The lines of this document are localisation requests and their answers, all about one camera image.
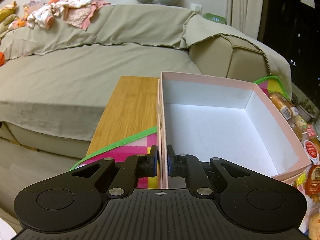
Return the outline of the packaged bread rolls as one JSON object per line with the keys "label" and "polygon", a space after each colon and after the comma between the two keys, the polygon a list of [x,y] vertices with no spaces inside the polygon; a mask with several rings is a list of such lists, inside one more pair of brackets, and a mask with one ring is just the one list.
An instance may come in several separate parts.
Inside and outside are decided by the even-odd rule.
{"label": "packaged bread rolls", "polygon": [[306,137],[307,122],[300,115],[298,109],[279,92],[269,95],[270,100],[286,119],[300,141]]}

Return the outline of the orange snack packet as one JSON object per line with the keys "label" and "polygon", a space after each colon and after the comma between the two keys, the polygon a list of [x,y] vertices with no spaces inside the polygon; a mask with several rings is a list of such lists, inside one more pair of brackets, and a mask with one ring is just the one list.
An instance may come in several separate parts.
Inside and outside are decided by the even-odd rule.
{"label": "orange snack packet", "polygon": [[313,165],[309,172],[305,183],[305,193],[309,196],[319,194],[319,184],[320,184],[320,167],[319,165]]}

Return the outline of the red label snack packet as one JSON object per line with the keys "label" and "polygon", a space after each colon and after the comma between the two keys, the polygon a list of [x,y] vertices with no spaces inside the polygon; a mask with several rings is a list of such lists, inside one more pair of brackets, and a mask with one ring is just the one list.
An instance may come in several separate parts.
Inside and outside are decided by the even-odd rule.
{"label": "red label snack packet", "polygon": [[313,165],[319,165],[319,150],[311,140],[305,140],[303,142],[304,150],[308,155]]}

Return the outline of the beige sofa with cover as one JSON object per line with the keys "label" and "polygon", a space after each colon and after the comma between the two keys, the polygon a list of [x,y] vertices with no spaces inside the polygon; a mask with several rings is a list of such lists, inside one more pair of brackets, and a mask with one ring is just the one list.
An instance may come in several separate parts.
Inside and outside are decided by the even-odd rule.
{"label": "beige sofa with cover", "polygon": [[104,6],[86,30],[57,17],[49,29],[8,32],[1,52],[1,137],[74,158],[85,155],[122,76],[173,71],[252,82],[273,75],[292,92],[280,54],[180,7]]}

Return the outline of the white potted plant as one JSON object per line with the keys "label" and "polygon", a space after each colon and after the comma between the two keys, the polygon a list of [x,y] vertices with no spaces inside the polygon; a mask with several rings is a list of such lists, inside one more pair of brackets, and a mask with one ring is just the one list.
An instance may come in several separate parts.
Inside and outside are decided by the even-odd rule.
{"label": "white potted plant", "polygon": [[303,98],[296,98],[295,106],[297,107],[300,115],[306,122],[313,122],[317,119],[317,114],[315,112],[315,104],[310,101],[307,96]]}

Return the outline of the green digital clock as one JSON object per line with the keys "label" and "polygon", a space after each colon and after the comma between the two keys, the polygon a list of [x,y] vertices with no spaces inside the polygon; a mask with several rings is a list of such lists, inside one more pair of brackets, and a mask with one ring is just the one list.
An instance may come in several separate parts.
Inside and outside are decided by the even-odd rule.
{"label": "green digital clock", "polygon": [[209,21],[212,21],[212,22],[216,22],[216,23],[221,23],[221,24],[227,24],[227,21],[224,17],[222,16],[219,16],[219,15],[215,15],[215,14],[212,14],[212,13],[205,13],[203,15],[203,18],[209,20]]}

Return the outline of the pile of pink baby clothes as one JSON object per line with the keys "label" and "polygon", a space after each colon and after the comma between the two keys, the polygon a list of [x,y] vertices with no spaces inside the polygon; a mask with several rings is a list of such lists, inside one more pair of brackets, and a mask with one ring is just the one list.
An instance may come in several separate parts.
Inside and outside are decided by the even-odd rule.
{"label": "pile of pink baby clothes", "polygon": [[27,26],[34,28],[38,25],[49,29],[55,19],[60,17],[67,24],[87,30],[94,13],[110,4],[104,0],[59,0],[47,3],[27,17]]}

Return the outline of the beige curtain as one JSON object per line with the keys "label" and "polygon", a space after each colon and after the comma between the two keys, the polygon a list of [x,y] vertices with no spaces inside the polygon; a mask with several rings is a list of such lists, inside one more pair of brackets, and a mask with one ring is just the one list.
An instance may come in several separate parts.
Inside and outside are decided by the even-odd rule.
{"label": "beige curtain", "polygon": [[258,37],[263,0],[228,0],[227,24],[247,36]]}

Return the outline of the yellow stuffed toy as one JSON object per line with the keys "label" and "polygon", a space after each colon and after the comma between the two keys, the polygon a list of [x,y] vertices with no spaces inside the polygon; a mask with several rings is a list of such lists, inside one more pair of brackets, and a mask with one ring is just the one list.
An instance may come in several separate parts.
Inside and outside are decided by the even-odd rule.
{"label": "yellow stuffed toy", "polygon": [[16,1],[7,4],[0,13],[0,35],[3,38],[9,31],[13,30],[13,22],[18,19],[15,14],[17,8]]}

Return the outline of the white wall socket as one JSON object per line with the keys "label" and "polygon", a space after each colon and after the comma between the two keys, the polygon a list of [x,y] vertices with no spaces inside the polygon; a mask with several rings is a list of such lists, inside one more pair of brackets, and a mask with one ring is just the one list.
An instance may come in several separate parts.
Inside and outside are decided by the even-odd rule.
{"label": "white wall socket", "polygon": [[196,12],[197,14],[200,14],[202,12],[202,5],[191,3],[190,9],[192,11]]}

